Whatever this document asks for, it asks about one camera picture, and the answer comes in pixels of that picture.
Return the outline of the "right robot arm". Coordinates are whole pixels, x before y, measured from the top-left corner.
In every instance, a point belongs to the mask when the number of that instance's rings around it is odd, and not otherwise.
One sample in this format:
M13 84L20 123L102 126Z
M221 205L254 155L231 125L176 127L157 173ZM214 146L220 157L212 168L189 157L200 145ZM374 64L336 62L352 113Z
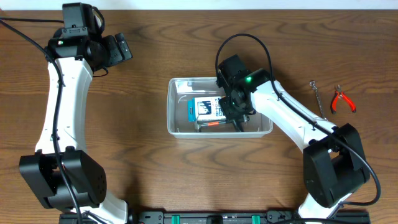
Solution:
M295 223L329 223L340 207L373 175L358 131L350 124L337 127L319 118L290 94L272 74L259 69L219 68L217 85L228 119L254 112L267 116L301 150L303 181L308 195Z

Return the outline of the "yellow black stubby screwdriver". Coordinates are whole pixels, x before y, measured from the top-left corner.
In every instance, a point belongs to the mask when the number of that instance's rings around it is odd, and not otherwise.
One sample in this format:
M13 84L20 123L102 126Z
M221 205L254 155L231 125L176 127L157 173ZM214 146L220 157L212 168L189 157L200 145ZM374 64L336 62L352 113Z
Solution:
M244 123L247 123L248 121L249 121L249 116L246 115L246 114L244 114L244 115L243 115L243 122L244 122Z

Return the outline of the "thin black yellow screwdriver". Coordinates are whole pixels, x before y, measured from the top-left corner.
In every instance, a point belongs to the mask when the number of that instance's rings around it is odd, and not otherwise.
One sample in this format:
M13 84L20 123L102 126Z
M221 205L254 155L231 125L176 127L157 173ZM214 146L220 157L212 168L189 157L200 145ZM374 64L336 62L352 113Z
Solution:
M240 120L234 119L234 120L232 120L231 123L233 124L233 126L234 126L236 132L243 132L243 131L244 131L243 126L242 126Z

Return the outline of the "small black-handled hammer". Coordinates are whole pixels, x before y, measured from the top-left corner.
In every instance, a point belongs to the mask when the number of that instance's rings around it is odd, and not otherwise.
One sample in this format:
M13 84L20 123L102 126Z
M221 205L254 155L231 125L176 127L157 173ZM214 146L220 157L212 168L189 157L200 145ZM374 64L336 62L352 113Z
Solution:
M209 126L219 126L221 124L228 124L231 123L230 121L224 119L224 120L216 120L216 121L195 121L194 128L195 131L200 133L201 128L203 127L209 127Z

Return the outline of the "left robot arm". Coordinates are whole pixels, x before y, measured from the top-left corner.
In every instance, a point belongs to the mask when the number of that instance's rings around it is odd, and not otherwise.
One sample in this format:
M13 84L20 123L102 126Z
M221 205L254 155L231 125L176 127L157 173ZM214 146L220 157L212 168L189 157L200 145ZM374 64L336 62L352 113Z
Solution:
M132 58L122 33L103 37L69 29L44 49L50 78L42 133L33 155L22 156L21 176L46 209L86 215L95 223L128 223L127 202L107 187L104 168L86 150L85 112L90 83L97 70Z

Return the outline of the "blue white cardboard box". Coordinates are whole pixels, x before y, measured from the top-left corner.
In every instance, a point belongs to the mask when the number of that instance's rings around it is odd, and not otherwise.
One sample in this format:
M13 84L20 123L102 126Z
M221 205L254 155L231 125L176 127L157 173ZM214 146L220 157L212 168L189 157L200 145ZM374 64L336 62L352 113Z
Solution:
M218 121L226 119L221 106L220 96L194 97L187 101L189 122Z

